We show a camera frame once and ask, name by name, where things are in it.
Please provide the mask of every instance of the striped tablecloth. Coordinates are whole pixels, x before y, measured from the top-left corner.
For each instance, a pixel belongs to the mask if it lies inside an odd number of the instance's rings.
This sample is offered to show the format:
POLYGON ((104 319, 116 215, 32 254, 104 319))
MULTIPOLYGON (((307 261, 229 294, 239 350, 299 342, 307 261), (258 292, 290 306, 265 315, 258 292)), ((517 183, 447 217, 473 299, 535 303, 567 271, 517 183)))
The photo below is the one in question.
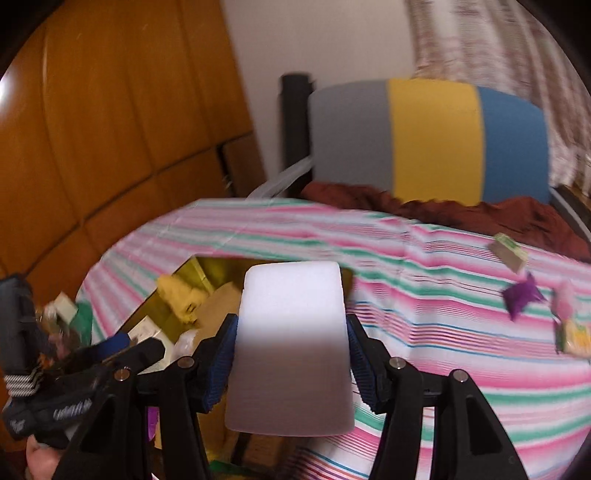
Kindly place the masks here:
MULTIPOLYGON (((547 304, 514 323, 501 290, 524 279, 487 249, 490 238, 390 215, 296 200, 207 200, 131 233, 90 270, 79 292, 94 340, 113 334, 191 255, 334 260, 354 270, 348 310, 392 355, 447 375, 467 370, 499 416, 532 479, 558 478, 591 427, 591 366, 556 353, 547 304)), ((526 247, 540 290, 570 278, 591 319, 591 266, 526 247)), ((355 429, 298 451, 299 478, 367 478, 382 416, 355 397, 355 429)), ((426 409, 417 478, 427 479, 433 411, 426 409)))

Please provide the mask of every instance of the white sponge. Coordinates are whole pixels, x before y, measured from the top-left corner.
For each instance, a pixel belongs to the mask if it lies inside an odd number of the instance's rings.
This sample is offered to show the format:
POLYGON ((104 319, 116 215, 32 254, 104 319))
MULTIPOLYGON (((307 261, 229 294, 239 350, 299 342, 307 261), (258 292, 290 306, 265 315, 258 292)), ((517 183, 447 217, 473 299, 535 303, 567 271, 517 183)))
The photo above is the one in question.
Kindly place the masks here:
POLYGON ((349 343, 335 262, 252 267, 244 281, 226 426, 328 436, 354 427, 349 343))

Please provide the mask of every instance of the brown cloth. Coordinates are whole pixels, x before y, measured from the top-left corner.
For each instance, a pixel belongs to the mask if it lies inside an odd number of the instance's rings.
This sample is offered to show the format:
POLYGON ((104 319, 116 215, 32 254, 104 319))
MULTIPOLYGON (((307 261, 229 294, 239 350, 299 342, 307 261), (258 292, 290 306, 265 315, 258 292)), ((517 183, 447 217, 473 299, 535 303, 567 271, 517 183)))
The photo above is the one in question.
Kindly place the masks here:
POLYGON ((402 203, 388 192, 380 192, 371 186, 319 181, 309 183, 301 196, 306 200, 337 208, 391 213, 422 223, 434 223, 484 235, 506 233, 522 244, 577 260, 591 261, 587 242, 568 226, 553 207, 531 197, 515 197, 500 203, 480 202, 474 207, 434 200, 402 203))

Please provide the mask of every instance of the striped cushion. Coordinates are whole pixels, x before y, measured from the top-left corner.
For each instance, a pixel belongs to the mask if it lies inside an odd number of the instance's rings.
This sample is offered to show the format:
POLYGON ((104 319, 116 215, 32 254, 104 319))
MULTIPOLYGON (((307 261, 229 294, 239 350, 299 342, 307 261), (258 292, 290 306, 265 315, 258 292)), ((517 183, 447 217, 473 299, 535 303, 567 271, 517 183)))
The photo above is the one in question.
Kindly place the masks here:
POLYGON ((402 200, 547 203, 542 111, 513 95, 443 80, 373 80, 310 96, 314 176, 402 200))

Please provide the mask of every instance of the screw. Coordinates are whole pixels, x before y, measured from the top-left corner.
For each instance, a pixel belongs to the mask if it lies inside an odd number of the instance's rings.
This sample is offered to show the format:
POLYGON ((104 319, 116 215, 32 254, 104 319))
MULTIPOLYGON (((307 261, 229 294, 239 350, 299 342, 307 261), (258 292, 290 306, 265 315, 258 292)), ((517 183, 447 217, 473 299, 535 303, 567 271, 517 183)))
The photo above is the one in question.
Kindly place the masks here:
POLYGON ((401 370, 406 367, 406 360, 404 358, 400 358, 399 356, 393 356, 389 363, 390 366, 396 370, 401 370))
POLYGON ((464 383, 466 380, 468 380, 468 374, 464 372, 464 370, 455 370, 453 373, 453 378, 455 378, 460 383, 464 383))
POLYGON ((190 356, 182 356, 178 359, 177 364, 180 368, 191 368, 193 365, 195 365, 195 360, 193 360, 193 358, 190 356))
POLYGON ((129 368, 120 368, 115 372, 115 380, 117 380, 117 382, 124 382, 125 380, 127 380, 129 378, 129 376, 131 375, 131 371, 129 370, 129 368))

